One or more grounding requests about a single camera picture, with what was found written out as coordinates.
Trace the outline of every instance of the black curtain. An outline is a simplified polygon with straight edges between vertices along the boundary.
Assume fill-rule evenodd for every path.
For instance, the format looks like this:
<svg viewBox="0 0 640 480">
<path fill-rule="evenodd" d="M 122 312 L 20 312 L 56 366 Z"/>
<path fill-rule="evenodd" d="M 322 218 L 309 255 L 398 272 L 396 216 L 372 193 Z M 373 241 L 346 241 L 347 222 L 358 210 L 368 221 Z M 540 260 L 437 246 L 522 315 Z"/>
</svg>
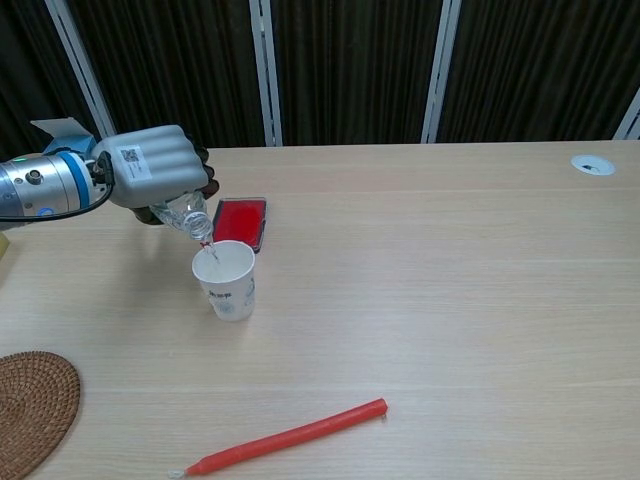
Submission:
<svg viewBox="0 0 640 480">
<path fill-rule="evenodd" d="M 75 117 L 98 133 L 44 1 L 0 1 L 0 45 L 0 162 L 49 143 L 30 120 Z"/>
<path fill-rule="evenodd" d="M 264 145 L 247 0 L 68 0 L 119 132 Z"/>
<path fill-rule="evenodd" d="M 640 85 L 640 2 L 462 2 L 439 142 L 611 139 Z"/>
<path fill-rule="evenodd" d="M 286 145 L 419 142 L 441 0 L 272 0 Z"/>
</svg>

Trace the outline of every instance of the robotic hand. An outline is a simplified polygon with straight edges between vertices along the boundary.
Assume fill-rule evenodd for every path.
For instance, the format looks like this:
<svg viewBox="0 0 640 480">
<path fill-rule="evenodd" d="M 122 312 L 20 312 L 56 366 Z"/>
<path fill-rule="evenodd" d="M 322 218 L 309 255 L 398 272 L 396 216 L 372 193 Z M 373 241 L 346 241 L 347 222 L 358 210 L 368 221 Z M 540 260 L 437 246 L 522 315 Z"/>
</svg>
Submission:
<svg viewBox="0 0 640 480">
<path fill-rule="evenodd" d="M 177 125 L 97 145 L 90 134 L 54 138 L 40 157 L 0 163 L 0 231 L 87 213 L 107 200 L 158 224 L 149 205 L 195 190 L 205 198 L 218 191 L 207 158 Z"/>
</svg>

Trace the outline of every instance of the wooden table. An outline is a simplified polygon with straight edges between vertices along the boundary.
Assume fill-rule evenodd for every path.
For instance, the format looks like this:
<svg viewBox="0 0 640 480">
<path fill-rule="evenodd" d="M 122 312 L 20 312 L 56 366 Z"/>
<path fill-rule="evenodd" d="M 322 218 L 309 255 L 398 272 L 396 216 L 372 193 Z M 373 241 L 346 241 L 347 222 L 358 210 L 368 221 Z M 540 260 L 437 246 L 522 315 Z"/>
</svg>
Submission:
<svg viewBox="0 0 640 480">
<path fill-rule="evenodd" d="M 249 321 L 127 210 L 8 232 L 0 354 L 57 352 L 84 387 L 34 478 L 161 479 L 380 396 L 386 421 L 215 478 L 637 478 L 640 143 L 213 154 L 222 196 L 270 202 Z"/>
</svg>

